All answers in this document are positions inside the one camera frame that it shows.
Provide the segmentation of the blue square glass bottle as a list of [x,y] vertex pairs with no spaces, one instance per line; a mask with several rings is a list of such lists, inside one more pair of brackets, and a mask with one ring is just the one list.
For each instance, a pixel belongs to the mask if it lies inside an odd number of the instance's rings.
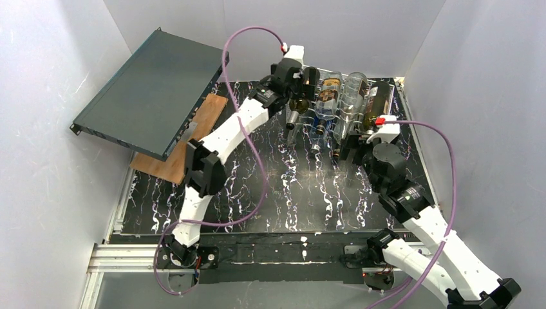
[[335,117],[314,117],[311,132],[309,134],[311,143],[310,151],[312,154],[316,155],[325,152],[328,149],[334,120]]

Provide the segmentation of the clear square bottle black cap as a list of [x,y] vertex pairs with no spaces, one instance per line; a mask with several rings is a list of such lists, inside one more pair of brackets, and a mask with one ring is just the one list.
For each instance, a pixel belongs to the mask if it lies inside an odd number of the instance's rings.
[[329,121],[335,118],[342,83],[343,75],[341,72],[326,73],[314,106],[319,120]]

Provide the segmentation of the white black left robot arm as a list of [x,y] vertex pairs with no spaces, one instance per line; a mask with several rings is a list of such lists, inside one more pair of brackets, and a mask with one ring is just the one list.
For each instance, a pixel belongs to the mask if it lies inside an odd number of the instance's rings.
[[226,182],[225,162],[250,133],[267,123],[287,104],[309,103],[315,97],[320,72],[304,68],[294,59],[273,64],[270,75],[261,79],[241,106],[220,127],[201,140],[186,146],[185,192],[179,220],[171,226],[170,240],[164,247],[180,260],[194,260],[204,215],[212,197]]

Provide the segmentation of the dark green wine bottle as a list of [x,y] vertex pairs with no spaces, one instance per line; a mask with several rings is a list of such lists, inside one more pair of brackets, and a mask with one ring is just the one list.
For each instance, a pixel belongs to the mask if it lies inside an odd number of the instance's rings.
[[373,130],[375,119],[390,112],[391,87],[387,82],[378,81],[371,85],[363,112],[362,131]]

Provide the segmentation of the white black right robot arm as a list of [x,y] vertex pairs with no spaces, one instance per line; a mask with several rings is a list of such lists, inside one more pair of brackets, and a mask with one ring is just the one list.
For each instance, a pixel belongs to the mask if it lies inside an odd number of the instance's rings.
[[393,265],[433,293],[447,308],[508,308],[522,291],[512,278],[485,266],[448,225],[426,190],[410,180],[406,161],[393,143],[368,131],[359,142],[354,162],[361,163],[379,202],[432,253],[428,258],[390,229],[367,240],[366,247],[345,254],[347,265]]

